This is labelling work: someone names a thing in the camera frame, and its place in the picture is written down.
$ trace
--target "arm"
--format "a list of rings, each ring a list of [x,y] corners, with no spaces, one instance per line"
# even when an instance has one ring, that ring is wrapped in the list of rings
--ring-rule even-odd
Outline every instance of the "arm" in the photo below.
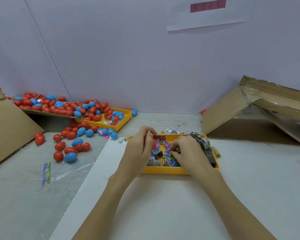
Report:
[[[111,223],[124,191],[149,161],[151,133],[157,134],[153,128],[142,126],[128,141],[118,169],[109,178],[104,192],[72,240],[108,239]]]
[[[180,154],[174,152],[178,146]],[[170,154],[205,190],[232,239],[276,240],[232,193],[221,173],[210,165],[194,138],[180,136],[173,141]]]

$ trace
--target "flattened cardboard box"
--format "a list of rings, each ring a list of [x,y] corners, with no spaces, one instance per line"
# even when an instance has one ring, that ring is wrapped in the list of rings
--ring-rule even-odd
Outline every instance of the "flattened cardboard box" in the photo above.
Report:
[[[40,132],[44,130],[9,101],[0,88],[0,162]]]
[[[233,119],[254,107],[267,120]],[[300,91],[243,76],[239,86],[202,114],[208,137],[300,145],[300,126],[275,113],[300,121]]]

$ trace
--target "white wall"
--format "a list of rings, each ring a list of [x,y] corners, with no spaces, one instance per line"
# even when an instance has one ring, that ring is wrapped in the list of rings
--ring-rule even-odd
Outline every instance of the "white wall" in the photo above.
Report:
[[[24,0],[0,0],[0,87],[69,98]]]
[[[165,0],[25,2],[75,101],[186,113],[243,75],[300,89],[300,0],[255,0],[247,22],[174,32]]]

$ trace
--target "left hand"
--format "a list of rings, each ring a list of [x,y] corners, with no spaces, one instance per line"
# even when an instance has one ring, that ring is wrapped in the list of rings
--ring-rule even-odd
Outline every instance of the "left hand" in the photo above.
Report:
[[[139,132],[128,141],[116,171],[121,179],[127,179],[131,183],[147,165],[153,142],[151,133],[157,134],[152,127],[143,125]]]

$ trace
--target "yellow tray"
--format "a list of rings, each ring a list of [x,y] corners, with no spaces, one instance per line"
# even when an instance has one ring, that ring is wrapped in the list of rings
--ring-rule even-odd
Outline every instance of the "yellow tray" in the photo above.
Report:
[[[111,109],[113,111],[119,111],[124,114],[124,118],[121,121],[119,121],[116,125],[105,124],[105,121],[109,121],[109,120],[106,120],[104,118],[104,115],[105,115],[104,113],[101,114],[101,120],[99,120],[99,121],[88,121],[88,120],[83,120],[83,119],[75,119],[75,120],[78,123],[82,123],[83,121],[85,121],[90,126],[98,126],[98,127],[106,128],[106,129],[112,128],[115,132],[118,132],[121,129],[121,127],[123,127],[124,124],[127,123],[129,119],[131,119],[132,111],[127,110],[127,109],[120,109],[120,108],[111,108]]]
[[[170,143],[176,140],[179,136],[186,136],[186,134],[158,134],[158,136],[165,136],[166,140]],[[160,145],[160,150],[164,152],[165,146]],[[214,159],[216,160],[216,167],[214,169],[219,170],[219,164],[216,159],[216,156],[213,154]],[[160,157],[158,161],[164,162],[164,159]],[[164,166],[146,166],[142,173],[152,173],[152,174],[183,174],[189,175],[181,167],[164,167]]]

